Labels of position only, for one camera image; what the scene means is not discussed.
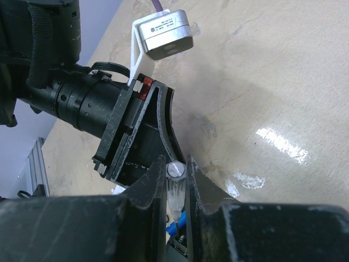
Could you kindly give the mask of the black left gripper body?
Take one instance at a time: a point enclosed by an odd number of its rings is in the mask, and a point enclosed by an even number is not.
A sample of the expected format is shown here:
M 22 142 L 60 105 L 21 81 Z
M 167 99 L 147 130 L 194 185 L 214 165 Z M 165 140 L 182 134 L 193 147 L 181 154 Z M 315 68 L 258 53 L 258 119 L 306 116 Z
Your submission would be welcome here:
M 139 106 L 147 98 L 153 79 L 140 74 L 131 85 L 122 84 L 117 101 L 112 109 L 110 118 L 102 135 L 97 151 L 92 158 L 96 170 L 101 177 L 107 177 L 119 143 L 129 130 Z

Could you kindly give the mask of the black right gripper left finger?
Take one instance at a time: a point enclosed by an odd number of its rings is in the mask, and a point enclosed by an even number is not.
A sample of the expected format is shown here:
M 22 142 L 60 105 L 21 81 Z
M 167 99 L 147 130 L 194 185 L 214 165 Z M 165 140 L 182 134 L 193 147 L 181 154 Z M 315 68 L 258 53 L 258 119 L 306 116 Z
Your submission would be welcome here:
M 1 203 L 1 261 L 164 261 L 166 159 L 118 195 Z

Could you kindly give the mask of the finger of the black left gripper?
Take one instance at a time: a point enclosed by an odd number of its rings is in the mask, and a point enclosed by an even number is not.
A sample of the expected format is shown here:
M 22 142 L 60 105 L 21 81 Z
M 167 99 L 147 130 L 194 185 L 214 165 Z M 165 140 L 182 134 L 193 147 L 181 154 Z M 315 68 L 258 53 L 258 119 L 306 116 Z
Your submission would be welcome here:
M 124 133 L 111 165 L 111 181 L 131 186 L 157 160 L 185 162 L 172 126 L 174 90 L 161 82 L 152 83 L 139 106 L 133 129 Z

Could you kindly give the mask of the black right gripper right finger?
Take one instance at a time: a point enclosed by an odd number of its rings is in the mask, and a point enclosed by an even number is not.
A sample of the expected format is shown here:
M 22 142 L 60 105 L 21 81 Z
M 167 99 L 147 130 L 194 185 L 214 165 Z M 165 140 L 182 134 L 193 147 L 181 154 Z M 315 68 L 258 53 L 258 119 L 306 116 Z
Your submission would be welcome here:
M 189 261 L 348 261 L 348 212 L 338 206 L 242 203 L 188 157 Z

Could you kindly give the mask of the white battery cover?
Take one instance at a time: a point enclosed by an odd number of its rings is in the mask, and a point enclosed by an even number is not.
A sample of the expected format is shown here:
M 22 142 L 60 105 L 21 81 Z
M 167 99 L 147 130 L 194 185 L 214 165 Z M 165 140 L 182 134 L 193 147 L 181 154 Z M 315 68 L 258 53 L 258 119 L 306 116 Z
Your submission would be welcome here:
M 119 195 L 119 194 L 123 193 L 125 190 L 126 190 L 125 187 L 120 186 L 120 185 L 116 185 L 116 187 L 112 190 L 112 194 Z

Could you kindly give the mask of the black remote control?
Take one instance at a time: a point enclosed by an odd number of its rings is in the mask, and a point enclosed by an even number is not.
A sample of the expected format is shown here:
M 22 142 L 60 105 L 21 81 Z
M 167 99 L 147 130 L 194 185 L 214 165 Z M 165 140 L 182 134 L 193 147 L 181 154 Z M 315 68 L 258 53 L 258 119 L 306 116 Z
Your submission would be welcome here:
M 186 227 L 179 230 L 179 235 L 170 235 L 167 233 L 166 243 L 166 258 L 165 261 L 170 262 L 187 262 L 188 261 L 188 249 L 187 249 L 187 235 Z

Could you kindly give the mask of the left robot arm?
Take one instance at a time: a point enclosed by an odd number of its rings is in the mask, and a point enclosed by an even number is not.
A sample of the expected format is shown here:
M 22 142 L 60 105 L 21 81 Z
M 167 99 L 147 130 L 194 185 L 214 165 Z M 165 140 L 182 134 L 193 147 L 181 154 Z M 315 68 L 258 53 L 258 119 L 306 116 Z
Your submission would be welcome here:
M 133 22 L 130 67 L 78 64 L 78 1 L 1 1 L 1 124 L 17 125 L 17 100 L 100 139 L 95 170 L 131 186 L 159 156 L 184 162 L 172 127 L 173 89 L 155 62 L 193 47 L 184 10 L 157 9 Z

